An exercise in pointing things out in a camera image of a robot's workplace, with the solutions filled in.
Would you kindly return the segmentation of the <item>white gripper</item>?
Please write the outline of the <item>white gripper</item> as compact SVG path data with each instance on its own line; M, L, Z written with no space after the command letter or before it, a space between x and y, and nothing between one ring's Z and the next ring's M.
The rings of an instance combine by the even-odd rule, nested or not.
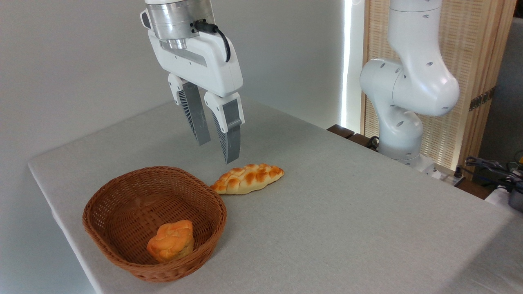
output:
M241 97L243 76L233 45L226 62L220 36L202 32L186 39L185 49L163 48L149 30L149 40L159 65L170 74L168 82L175 103L183 108L198 145L211 140L198 86L206 91L204 101L213 113L226 164L239 158L241 125L245 123Z

